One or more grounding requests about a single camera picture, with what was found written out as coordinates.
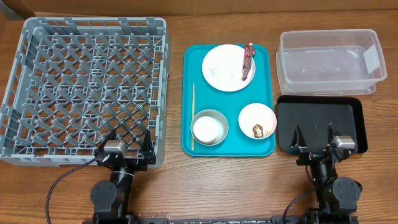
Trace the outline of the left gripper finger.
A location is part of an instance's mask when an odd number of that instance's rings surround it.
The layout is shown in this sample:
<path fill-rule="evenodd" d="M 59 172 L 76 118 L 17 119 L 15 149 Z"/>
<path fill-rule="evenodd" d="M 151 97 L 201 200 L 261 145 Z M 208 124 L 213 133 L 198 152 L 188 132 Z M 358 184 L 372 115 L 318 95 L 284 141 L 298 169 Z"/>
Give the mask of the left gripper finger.
<path fill-rule="evenodd" d="M 116 130 L 112 130 L 104 140 L 104 148 L 105 149 L 114 149 L 117 146 L 116 140 Z"/>
<path fill-rule="evenodd" d="M 151 134 L 147 129 L 142 141 L 141 154 L 155 154 L 154 147 L 152 145 Z"/>

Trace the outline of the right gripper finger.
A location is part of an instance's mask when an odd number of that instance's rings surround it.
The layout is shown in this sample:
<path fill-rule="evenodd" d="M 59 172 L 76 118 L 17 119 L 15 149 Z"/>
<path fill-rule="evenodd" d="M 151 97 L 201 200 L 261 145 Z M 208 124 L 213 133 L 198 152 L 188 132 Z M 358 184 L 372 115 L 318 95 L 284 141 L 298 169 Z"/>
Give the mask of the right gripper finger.
<path fill-rule="evenodd" d="M 328 146 L 336 146 L 340 140 L 340 133 L 332 123 L 327 126 Z"/>
<path fill-rule="evenodd" d="M 306 142 L 302 135 L 301 129 L 300 129 L 299 125 L 296 123 L 290 148 L 291 149 L 302 149 L 302 148 L 306 148 L 306 147 L 307 147 L 307 145 L 306 145 Z"/>

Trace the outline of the brown food scrap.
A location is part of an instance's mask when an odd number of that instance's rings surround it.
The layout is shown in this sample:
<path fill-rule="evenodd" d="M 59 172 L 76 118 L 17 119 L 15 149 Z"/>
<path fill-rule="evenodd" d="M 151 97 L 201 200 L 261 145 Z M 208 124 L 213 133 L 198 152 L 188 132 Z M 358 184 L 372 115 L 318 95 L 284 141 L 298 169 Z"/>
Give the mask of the brown food scrap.
<path fill-rule="evenodd" d="M 264 130 L 260 124 L 256 124 L 252 128 L 252 133 L 254 138 L 263 138 L 264 137 Z"/>

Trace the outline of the white bowl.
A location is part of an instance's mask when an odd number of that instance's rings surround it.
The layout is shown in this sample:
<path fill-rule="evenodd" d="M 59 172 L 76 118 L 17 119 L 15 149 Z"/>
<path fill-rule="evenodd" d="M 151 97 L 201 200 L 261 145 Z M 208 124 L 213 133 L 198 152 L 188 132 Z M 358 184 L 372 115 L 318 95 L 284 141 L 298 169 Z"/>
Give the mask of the white bowl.
<path fill-rule="evenodd" d="M 251 139 L 265 139 L 270 137 L 276 127 L 277 118 L 274 111 L 267 105 L 261 103 L 251 103 L 246 105 L 238 116 L 238 124 L 241 131 Z M 260 124 L 264 130 L 263 138 L 254 138 L 252 128 Z"/>

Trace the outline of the white paper cup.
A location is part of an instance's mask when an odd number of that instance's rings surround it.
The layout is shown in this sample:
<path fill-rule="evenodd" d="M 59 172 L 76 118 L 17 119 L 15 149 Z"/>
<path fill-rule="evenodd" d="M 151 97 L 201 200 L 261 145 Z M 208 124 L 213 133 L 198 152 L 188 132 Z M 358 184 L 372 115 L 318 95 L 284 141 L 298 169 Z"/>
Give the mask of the white paper cup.
<path fill-rule="evenodd" d="M 202 116 L 198 118 L 193 125 L 193 133 L 196 138 L 205 144 L 208 144 L 216 139 L 219 135 L 218 122 L 209 116 Z"/>

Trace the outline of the grey metal bowl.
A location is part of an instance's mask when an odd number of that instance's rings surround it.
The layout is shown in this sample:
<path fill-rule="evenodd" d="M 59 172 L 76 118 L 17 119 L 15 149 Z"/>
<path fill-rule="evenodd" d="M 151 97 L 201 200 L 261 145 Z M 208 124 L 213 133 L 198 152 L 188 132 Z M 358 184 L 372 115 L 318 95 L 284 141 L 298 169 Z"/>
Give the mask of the grey metal bowl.
<path fill-rule="evenodd" d="M 224 141 L 224 139 L 227 137 L 228 131 L 229 131 L 229 123 L 228 123 L 226 117 L 221 112 L 219 112 L 217 110 L 208 109 L 208 110 L 203 110 L 203 111 L 200 111 L 199 113 L 197 113 L 193 119 L 193 122 L 195 123 L 195 121 L 202 116 L 212 117 L 218 122 L 219 128 L 220 128 L 219 135 L 216 137 L 216 139 L 214 141 L 212 141 L 208 144 L 200 142 L 194 135 L 195 140 L 205 146 L 215 146 L 217 144 L 220 144 L 222 141 Z"/>

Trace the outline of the red snack wrapper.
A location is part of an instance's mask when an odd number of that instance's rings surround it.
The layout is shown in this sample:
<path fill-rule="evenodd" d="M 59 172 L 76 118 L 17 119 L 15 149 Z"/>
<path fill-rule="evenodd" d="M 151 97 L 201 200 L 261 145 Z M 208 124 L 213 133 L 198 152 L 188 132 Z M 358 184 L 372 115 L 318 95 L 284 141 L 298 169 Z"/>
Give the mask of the red snack wrapper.
<path fill-rule="evenodd" d="M 242 81 L 246 81 L 248 79 L 249 72 L 251 70 L 252 58 L 255 56 L 256 50 L 254 48 L 253 43 L 249 43 L 245 45 L 244 48 L 244 59 L 243 59 L 243 71 L 242 71 Z"/>

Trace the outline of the large white plate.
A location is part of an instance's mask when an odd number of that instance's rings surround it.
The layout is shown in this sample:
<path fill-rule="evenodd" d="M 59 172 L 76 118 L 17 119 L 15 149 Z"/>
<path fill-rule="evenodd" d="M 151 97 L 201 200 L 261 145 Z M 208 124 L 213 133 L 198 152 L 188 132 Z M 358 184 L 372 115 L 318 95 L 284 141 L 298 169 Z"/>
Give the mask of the large white plate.
<path fill-rule="evenodd" d="M 211 49 L 203 59 L 202 74 L 209 85 L 219 91 L 234 92 L 247 87 L 256 72 L 256 63 L 251 66 L 245 80 L 243 77 L 244 47 L 233 44 L 219 45 Z"/>

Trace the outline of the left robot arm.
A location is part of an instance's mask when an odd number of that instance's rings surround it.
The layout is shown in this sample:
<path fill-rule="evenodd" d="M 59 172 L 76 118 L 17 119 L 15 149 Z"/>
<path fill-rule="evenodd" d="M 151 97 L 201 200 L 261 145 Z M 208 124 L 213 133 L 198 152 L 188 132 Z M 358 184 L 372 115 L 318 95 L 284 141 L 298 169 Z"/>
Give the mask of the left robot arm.
<path fill-rule="evenodd" d="M 156 155 L 150 137 L 146 131 L 141 146 L 142 157 L 127 158 L 127 144 L 116 139 L 112 130 L 98 146 L 95 161 L 98 165 L 111 170 L 109 180 L 94 185 L 90 199 L 94 205 L 93 223 L 139 223 L 136 215 L 128 210 L 134 173 L 146 171 L 149 165 L 156 163 Z"/>

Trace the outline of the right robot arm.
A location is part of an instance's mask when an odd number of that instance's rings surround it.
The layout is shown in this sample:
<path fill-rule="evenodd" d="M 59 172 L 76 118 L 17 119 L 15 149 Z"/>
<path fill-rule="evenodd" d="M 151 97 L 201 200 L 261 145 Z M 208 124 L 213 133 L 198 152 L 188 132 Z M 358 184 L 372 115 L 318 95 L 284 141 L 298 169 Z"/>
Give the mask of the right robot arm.
<path fill-rule="evenodd" d="M 293 223 L 287 212 L 300 199 L 315 193 L 317 208 L 309 208 L 296 223 L 357 223 L 351 214 L 357 211 L 362 185 L 339 177 L 335 164 L 352 155 L 356 143 L 351 136 L 342 136 L 332 124 L 328 128 L 328 143 L 321 149 L 309 148 L 299 125 L 295 125 L 289 153 L 298 155 L 296 164 L 304 166 L 313 188 L 291 201 L 282 216 L 283 223 Z"/>

